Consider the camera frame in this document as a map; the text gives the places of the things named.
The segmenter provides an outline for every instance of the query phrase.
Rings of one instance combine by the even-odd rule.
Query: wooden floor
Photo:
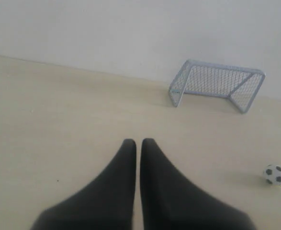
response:
[[[29,229],[45,208],[89,183],[124,138],[155,138],[189,179],[281,229],[281,187],[261,178],[281,165],[281,101],[257,98],[239,114],[227,101],[167,85],[0,57],[0,230]],[[137,181],[136,230],[141,230]]]

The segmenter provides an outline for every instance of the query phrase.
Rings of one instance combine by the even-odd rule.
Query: miniature soccer goal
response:
[[[258,93],[265,73],[258,69],[187,60],[169,87],[178,107],[184,93],[226,98],[246,113]]]

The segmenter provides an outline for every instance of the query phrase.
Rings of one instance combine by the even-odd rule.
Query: soccer ball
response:
[[[274,185],[281,185],[281,167],[278,165],[268,165],[264,172],[266,182]]]

